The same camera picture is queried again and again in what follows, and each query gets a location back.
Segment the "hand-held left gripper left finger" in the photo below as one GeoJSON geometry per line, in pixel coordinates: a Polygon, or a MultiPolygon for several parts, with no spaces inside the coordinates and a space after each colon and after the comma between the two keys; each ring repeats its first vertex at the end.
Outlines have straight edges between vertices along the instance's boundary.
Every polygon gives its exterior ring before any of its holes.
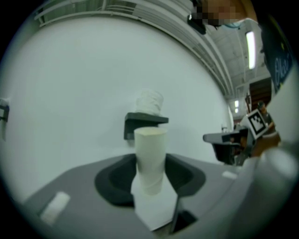
{"type": "Polygon", "coordinates": [[[134,209],[134,154],[72,168],[25,201],[48,239],[157,239],[134,209]]]}

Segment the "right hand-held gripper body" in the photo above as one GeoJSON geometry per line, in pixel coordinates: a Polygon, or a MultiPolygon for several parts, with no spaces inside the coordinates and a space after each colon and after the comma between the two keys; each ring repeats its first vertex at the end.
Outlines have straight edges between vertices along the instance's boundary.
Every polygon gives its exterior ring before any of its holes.
{"type": "Polygon", "coordinates": [[[256,109],[245,115],[236,124],[233,131],[233,143],[237,146],[233,149],[234,165],[243,165],[247,158],[251,157],[252,150],[257,140],[268,130],[268,124],[261,113],[256,109]]]}

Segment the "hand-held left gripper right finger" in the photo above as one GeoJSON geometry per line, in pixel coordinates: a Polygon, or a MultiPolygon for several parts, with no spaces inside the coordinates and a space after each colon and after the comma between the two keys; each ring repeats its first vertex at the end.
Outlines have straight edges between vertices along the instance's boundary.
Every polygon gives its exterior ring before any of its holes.
{"type": "Polygon", "coordinates": [[[233,222],[248,190],[248,165],[166,156],[166,175],[178,195],[169,239],[233,239],[233,222]]]}

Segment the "small black wall paper holder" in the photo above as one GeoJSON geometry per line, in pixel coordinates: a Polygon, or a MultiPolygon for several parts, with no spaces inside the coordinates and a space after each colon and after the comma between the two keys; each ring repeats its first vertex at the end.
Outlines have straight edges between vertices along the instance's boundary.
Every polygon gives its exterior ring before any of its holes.
{"type": "Polygon", "coordinates": [[[0,98],[0,135],[3,141],[6,141],[6,130],[9,118],[9,99],[0,98]]]}

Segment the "white toilet paper roll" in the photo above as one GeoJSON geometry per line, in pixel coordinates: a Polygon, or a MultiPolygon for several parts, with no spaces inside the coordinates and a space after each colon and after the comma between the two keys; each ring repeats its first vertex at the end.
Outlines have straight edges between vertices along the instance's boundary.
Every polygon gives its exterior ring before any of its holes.
{"type": "Polygon", "coordinates": [[[161,93],[153,90],[144,90],[136,100],[135,112],[160,116],[163,102],[164,97],[161,93]]]}

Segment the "person's right forearm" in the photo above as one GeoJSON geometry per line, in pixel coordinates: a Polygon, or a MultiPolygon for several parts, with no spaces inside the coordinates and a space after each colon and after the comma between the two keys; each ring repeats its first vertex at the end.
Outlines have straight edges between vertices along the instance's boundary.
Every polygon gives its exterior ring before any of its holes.
{"type": "Polygon", "coordinates": [[[266,135],[256,140],[255,146],[252,148],[251,156],[259,157],[264,151],[269,148],[277,147],[281,139],[279,134],[266,135]]]}

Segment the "long ceiling light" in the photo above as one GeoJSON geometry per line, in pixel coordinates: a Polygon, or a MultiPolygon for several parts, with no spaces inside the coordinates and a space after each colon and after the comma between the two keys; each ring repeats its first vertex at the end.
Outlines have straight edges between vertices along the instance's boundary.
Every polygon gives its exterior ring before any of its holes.
{"type": "Polygon", "coordinates": [[[253,31],[246,33],[246,40],[248,46],[249,69],[252,70],[256,65],[256,43],[253,31]]]}

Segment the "brown wooden structure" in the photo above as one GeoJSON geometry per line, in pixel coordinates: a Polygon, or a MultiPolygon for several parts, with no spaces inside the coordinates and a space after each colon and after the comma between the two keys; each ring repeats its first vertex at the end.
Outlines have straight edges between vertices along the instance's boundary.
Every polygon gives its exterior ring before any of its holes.
{"type": "Polygon", "coordinates": [[[249,84],[249,93],[252,111],[257,109],[259,101],[263,101],[267,106],[272,97],[272,80],[266,78],[249,84]]]}

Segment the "person's black printed t-shirt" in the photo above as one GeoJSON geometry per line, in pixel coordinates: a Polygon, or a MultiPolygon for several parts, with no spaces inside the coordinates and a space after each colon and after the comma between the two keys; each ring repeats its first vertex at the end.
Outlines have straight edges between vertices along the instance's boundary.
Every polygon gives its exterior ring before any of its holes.
{"type": "Polygon", "coordinates": [[[267,109],[282,142],[299,145],[299,65],[277,21],[270,14],[259,14],[257,19],[275,91],[267,109]]]}

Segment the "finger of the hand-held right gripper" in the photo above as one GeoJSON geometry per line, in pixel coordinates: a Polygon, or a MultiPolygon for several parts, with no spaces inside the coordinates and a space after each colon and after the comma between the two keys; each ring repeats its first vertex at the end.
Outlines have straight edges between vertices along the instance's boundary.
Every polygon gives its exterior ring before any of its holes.
{"type": "Polygon", "coordinates": [[[239,129],[225,133],[203,135],[203,141],[208,143],[240,143],[242,137],[247,137],[248,129],[239,129]]]}
{"type": "Polygon", "coordinates": [[[213,144],[215,156],[220,162],[234,162],[236,151],[240,147],[240,144],[213,144]]]}

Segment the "cardboard paper roll core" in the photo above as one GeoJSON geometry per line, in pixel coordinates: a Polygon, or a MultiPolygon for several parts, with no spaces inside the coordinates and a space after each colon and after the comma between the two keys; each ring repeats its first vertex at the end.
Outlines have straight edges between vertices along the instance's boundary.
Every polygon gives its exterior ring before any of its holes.
{"type": "Polygon", "coordinates": [[[136,176],[131,193],[135,213],[150,231],[172,221],[178,198],[165,171],[166,135],[160,127],[134,130],[136,176]]]}

